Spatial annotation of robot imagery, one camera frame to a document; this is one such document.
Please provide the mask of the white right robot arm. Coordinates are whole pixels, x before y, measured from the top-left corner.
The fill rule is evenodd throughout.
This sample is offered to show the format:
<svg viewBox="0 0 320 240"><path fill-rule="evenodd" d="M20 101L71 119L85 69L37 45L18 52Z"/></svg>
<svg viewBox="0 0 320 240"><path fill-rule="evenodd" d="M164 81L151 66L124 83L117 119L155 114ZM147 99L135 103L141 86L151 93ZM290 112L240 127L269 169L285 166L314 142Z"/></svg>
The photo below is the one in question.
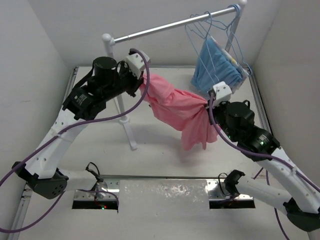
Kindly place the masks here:
<svg viewBox="0 0 320 240"><path fill-rule="evenodd" d="M240 170L224 179L231 196L250 195L283 213L305 232L320 228L320 188L290 160L280 142L267 130L255 125L250 102L218 102L211 97L206 105L210 124L232 148L276 178L283 189L262 185Z"/></svg>

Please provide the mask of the metal base plate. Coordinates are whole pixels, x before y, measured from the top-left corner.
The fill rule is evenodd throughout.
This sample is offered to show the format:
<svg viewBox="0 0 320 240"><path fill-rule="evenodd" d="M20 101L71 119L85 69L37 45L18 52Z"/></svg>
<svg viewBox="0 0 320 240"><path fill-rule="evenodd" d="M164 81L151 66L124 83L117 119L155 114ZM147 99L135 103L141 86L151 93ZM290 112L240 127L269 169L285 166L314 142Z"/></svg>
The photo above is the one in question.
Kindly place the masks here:
<svg viewBox="0 0 320 240"><path fill-rule="evenodd" d="M231 197L230 195L224 195L220 190L218 178L209 178L207 182L207 193L210 201L224 201L224 200L235 200L235 201L252 201L254 198L246 194L240 194L237 197Z"/></svg>
<svg viewBox="0 0 320 240"><path fill-rule="evenodd" d="M105 177L103 182L97 183L92 190L74 192L75 201L116 201L120 193L120 179Z"/></svg>

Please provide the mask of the pink t shirt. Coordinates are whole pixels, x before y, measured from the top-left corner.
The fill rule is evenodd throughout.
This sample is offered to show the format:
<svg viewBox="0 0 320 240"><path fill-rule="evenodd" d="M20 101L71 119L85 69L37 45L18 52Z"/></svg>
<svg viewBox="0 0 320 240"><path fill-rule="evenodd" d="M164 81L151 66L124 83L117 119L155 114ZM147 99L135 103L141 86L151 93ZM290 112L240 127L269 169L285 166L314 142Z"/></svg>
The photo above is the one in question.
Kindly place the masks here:
<svg viewBox="0 0 320 240"><path fill-rule="evenodd" d="M152 109L155 118L181 132L181 144L185 151L197 144L201 144L205 150L207 143L217 141L218 133L210 124L205 98L175 88L164 77L152 73L144 101Z"/></svg>

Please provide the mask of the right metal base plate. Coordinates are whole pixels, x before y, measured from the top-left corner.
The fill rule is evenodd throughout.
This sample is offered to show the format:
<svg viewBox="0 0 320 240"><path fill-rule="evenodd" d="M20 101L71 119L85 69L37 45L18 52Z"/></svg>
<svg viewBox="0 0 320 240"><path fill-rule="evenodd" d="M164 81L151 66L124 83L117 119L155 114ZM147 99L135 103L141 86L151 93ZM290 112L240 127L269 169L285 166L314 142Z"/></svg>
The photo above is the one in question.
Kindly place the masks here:
<svg viewBox="0 0 320 240"><path fill-rule="evenodd" d="M235 201L252 201L254 198L246 194L240 194L237 197L231 197L230 195L224 195L220 190L218 178L209 178L207 182L207 193L210 201L224 201L224 200L235 200Z"/></svg>

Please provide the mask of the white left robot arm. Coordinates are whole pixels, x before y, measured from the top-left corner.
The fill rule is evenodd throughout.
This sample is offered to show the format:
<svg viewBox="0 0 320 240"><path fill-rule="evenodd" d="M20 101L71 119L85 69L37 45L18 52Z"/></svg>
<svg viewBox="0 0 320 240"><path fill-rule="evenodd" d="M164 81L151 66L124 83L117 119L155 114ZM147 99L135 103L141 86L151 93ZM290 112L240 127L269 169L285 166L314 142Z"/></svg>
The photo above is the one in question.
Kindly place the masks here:
<svg viewBox="0 0 320 240"><path fill-rule="evenodd" d="M104 179L89 168L83 171L60 169L59 162L88 124L98 122L97 115L107 102L127 93L134 97L149 73L149 61L131 57L117 62L98 57L90 71L79 80L65 98L58 116L40 146L23 161L12 166L20 178L37 194L54 199L65 191L94 191Z"/></svg>

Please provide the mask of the blue t shirt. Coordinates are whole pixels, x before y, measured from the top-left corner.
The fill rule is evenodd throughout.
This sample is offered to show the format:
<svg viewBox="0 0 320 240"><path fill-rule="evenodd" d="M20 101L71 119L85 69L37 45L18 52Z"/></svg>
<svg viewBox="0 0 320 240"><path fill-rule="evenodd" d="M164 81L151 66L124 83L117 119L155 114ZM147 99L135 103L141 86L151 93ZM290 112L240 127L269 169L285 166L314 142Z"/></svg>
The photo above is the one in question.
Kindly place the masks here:
<svg viewBox="0 0 320 240"><path fill-rule="evenodd" d="M225 82L234 93L248 77L248 73L221 47L214 38L204 40L195 65L191 84L206 93L215 84Z"/></svg>

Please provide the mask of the patterned garment on hanger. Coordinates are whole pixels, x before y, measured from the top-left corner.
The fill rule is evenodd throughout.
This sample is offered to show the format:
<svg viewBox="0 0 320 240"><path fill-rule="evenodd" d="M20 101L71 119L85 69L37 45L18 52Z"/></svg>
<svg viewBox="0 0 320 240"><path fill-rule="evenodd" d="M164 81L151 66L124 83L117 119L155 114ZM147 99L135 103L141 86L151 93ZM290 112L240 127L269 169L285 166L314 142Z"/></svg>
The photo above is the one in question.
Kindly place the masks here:
<svg viewBox="0 0 320 240"><path fill-rule="evenodd" d="M228 83L232 93L234 94L249 77L249 73L224 49L219 43L211 36L210 37L215 43L216 47L221 51L226 60L240 73L241 80L234 80L232 83Z"/></svg>

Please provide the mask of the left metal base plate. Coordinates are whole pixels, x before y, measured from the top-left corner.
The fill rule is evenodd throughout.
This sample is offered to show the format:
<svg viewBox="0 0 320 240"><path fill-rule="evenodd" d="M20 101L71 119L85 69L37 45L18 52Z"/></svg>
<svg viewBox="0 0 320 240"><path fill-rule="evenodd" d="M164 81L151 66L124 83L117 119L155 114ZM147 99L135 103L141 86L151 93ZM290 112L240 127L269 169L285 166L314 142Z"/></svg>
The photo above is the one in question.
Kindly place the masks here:
<svg viewBox="0 0 320 240"><path fill-rule="evenodd" d="M97 183L92 190L74 192L75 201L116 201L120 193L120 179L105 177L103 182Z"/></svg>

